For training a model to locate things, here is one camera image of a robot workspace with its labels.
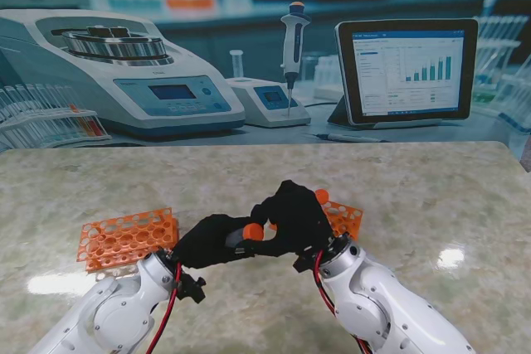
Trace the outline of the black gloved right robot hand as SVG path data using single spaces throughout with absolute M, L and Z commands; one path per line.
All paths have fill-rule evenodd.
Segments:
M 273 196 L 267 197 L 251 211 L 251 221 L 276 225 L 270 240 L 243 240 L 236 247 L 253 255 L 279 257 L 300 254 L 307 249 L 323 250 L 333 230 L 313 191 L 285 180 Z

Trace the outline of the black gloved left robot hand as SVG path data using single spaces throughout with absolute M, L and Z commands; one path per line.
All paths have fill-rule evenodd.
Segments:
M 171 260 L 182 266 L 202 269 L 215 264 L 226 264 L 253 257 L 252 253 L 237 253 L 226 246 L 226 238 L 232 232 L 251 224 L 249 217 L 231 217 L 213 214 L 199 221 L 173 247 Z

